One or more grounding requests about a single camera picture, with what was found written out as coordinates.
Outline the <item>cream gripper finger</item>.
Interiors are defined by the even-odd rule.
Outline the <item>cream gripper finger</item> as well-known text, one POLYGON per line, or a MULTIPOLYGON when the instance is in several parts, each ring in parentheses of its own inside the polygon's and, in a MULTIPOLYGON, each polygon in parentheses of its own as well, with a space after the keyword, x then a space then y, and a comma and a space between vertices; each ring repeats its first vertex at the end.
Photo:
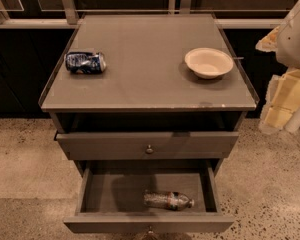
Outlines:
POLYGON ((272 29, 266 36, 257 42, 255 48, 262 52, 276 52, 278 32, 279 27, 272 29))
POLYGON ((300 69, 289 68, 273 75, 260 115, 259 129, 265 134, 280 130, 294 133, 300 128, 300 69))

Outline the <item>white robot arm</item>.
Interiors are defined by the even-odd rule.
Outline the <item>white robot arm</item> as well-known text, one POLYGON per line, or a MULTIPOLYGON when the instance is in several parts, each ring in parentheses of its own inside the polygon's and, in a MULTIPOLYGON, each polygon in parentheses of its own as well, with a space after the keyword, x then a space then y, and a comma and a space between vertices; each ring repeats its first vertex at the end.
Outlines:
POLYGON ((259 129, 265 134, 296 132, 300 128, 300 0, 255 48, 274 52, 276 60, 287 67, 282 76, 273 75, 269 81, 259 129))

